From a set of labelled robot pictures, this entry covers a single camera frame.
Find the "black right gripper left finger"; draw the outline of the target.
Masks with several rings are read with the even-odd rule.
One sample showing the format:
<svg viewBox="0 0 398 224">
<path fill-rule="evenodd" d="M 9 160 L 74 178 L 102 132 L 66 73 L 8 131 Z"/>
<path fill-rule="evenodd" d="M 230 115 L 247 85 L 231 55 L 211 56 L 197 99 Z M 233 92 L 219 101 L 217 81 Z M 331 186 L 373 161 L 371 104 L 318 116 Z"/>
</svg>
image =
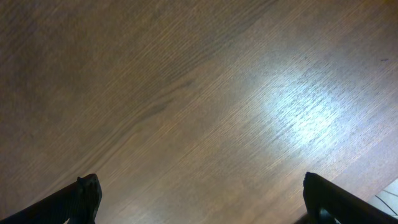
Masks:
<svg viewBox="0 0 398 224">
<path fill-rule="evenodd" d="M 101 198 L 98 176 L 89 174 L 1 220 L 1 224 L 94 224 Z"/>
</svg>

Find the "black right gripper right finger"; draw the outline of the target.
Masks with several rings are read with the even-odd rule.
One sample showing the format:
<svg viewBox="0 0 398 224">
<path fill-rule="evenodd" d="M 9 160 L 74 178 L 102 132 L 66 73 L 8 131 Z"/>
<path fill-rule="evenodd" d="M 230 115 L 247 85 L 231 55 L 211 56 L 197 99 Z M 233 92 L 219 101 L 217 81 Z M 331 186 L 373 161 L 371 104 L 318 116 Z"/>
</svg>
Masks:
<svg viewBox="0 0 398 224">
<path fill-rule="evenodd" d="M 307 222 L 312 224 L 397 224 L 397 219 L 322 176 L 307 172 L 303 181 Z"/>
</svg>

